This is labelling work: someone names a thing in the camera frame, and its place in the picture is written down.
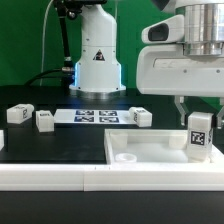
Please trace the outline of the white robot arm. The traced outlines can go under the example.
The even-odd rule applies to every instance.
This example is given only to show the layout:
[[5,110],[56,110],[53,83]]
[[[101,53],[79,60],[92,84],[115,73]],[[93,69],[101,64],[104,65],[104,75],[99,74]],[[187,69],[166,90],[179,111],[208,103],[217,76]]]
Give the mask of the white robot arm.
[[216,97],[224,119],[224,0],[152,0],[169,18],[146,28],[121,26],[103,5],[107,0],[53,0],[58,17],[81,22],[81,57],[70,56],[66,26],[62,25],[65,66],[70,69],[69,89],[85,97],[103,97],[125,89],[116,48],[137,59],[136,87],[142,94],[173,95],[181,117],[186,96]]

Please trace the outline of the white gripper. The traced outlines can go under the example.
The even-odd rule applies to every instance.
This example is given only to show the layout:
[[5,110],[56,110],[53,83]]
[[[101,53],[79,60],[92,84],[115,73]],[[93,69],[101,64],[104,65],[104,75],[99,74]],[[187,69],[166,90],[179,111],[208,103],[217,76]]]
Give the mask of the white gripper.
[[221,56],[184,56],[181,45],[144,47],[138,57],[136,85],[142,94],[176,95],[174,103],[182,126],[188,110],[184,96],[222,97],[217,128],[224,121],[224,54]]

